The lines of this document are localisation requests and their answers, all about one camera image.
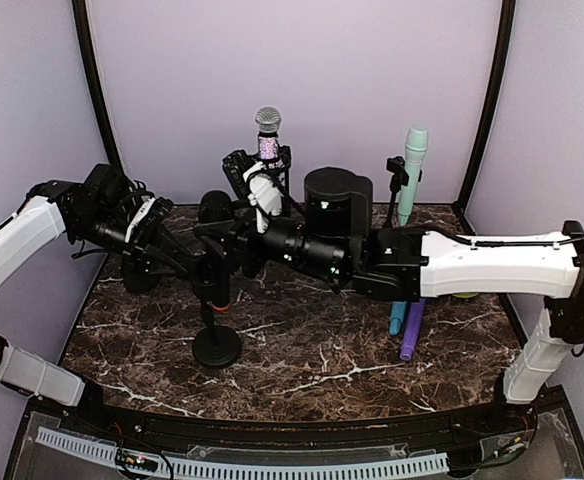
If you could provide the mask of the black tripod shock-mount stand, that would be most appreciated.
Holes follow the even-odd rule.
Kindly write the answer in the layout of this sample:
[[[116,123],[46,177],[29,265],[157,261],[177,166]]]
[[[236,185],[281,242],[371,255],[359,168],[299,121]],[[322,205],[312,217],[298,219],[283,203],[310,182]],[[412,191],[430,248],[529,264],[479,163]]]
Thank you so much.
[[[282,199],[282,213],[287,216],[291,213],[291,204],[287,195],[289,194],[289,171],[292,165],[291,148],[288,145],[280,145],[278,148],[278,156],[273,159],[265,159],[264,164],[268,170],[274,172],[275,177],[281,184],[283,190]]]

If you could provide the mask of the silver glitter microphone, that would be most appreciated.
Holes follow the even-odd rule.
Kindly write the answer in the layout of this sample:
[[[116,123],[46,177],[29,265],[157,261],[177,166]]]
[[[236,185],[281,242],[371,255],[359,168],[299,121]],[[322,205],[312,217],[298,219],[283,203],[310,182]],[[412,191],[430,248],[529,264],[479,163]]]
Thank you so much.
[[[257,157],[264,163],[265,159],[273,159],[278,156],[279,137],[278,131],[281,125],[281,114],[273,106],[261,107],[255,116],[258,126]]]

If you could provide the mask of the black round-base stand clamp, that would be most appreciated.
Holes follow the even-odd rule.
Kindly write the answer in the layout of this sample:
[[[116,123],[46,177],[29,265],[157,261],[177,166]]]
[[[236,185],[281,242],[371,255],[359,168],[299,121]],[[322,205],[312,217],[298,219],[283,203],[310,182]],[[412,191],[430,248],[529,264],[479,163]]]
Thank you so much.
[[[236,270],[234,224],[233,220],[225,220],[195,228],[195,236],[203,243],[204,255],[195,264],[194,292],[201,303],[200,316],[205,328],[196,335],[192,353],[206,368],[226,368],[235,363],[242,352],[238,333],[215,321],[215,313],[227,311],[231,303],[230,277]]]

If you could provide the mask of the blue microphone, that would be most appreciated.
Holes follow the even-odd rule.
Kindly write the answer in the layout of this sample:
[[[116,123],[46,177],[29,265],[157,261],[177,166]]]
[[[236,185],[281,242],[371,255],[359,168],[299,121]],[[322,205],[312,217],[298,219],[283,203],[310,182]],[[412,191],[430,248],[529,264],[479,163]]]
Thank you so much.
[[[389,334],[391,336],[397,336],[400,333],[408,308],[408,302],[397,301],[392,304],[389,322]]]

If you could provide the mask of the purple microphone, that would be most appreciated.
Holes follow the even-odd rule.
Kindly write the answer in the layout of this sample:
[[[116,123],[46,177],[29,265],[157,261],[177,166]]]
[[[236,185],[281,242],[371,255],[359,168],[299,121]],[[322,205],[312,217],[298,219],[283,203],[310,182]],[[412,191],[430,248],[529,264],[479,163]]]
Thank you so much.
[[[402,361],[410,361],[414,355],[420,335],[426,303],[426,299],[422,298],[418,302],[410,305],[407,320],[405,321],[405,329],[399,354]]]

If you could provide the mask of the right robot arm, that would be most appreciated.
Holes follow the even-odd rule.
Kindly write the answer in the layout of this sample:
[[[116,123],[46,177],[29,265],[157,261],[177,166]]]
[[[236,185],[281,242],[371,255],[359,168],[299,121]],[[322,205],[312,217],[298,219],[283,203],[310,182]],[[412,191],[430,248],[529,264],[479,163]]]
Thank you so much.
[[[532,338],[509,366],[482,413],[493,434],[506,432],[576,345],[584,345],[584,230],[567,221],[537,236],[464,236],[434,224],[372,224],[370,179],[338,167],[311,171],[295,202],[280,171],[233,153],[223,162],[234,192],[201,201],[197,238],[212,258],[217,290],[229,294],[236,270],[254,275],[275,261],[378,301],[415,302],[461,293],[539,295]]]

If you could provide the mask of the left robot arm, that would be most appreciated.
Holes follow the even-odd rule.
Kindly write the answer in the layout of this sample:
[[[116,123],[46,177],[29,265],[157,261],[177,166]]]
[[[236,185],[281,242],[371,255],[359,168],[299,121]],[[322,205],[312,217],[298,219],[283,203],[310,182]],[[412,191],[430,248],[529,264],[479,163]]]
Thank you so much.
[[[0,225],[0,287],[33,255],[64,236],[119,255],[135,289],[150,289],[158,277],[186,278],[195,257],[164,227],[173,204],[156,197],[118,168],[96,165],[86,180],[35,185],[23,204]],[[0,382],[75,407],[73,417],[92,436],[113,427],[112,412],[83,398],[80,376],[10,344],[0,335]]]

